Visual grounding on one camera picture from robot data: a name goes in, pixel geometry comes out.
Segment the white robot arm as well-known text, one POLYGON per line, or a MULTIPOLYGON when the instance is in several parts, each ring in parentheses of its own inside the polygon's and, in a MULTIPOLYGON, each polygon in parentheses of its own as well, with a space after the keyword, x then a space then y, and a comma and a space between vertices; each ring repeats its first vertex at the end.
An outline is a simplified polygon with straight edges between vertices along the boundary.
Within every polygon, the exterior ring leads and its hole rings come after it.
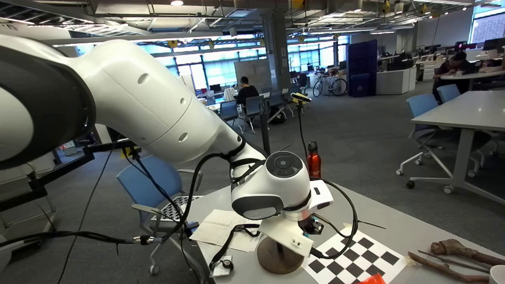
POLYGON ((26 164, 90 131, 126 136, 167 163, 214 153, 228 161, 232 208, 247 219, 303 219, 333 202, 304 161, 249 145, 184 82, 138 46, 112 40, 80 57, 39 41, 0 36, 0 164, 26 164))

